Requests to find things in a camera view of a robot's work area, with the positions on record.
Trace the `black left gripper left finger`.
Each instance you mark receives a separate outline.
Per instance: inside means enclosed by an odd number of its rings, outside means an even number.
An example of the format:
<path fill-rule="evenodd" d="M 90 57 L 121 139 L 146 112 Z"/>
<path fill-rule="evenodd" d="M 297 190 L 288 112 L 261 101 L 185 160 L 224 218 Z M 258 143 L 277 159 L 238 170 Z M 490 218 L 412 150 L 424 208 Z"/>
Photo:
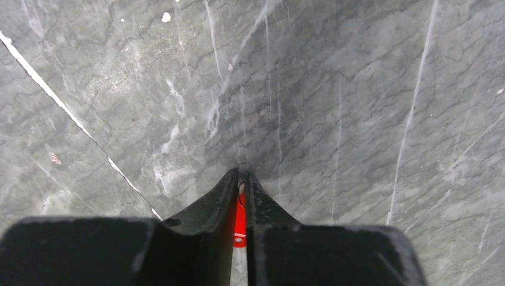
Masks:
<path fill-rule="evenodd" d="M 229 285 L 237 169 L 168 219 L 32 216 L 1 236 L 2 285 Z"/>

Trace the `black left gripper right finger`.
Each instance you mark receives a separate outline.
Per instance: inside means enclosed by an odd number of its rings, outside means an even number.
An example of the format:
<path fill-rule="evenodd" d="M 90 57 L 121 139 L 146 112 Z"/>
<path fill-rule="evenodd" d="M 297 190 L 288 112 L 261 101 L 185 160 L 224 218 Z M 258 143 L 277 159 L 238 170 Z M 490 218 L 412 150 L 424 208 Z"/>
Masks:
<path fill-rule="evenodd" d="M 305 225 L 245 178 L 250 285 L 426 285 L 410 240 L 382 225 Z"/>

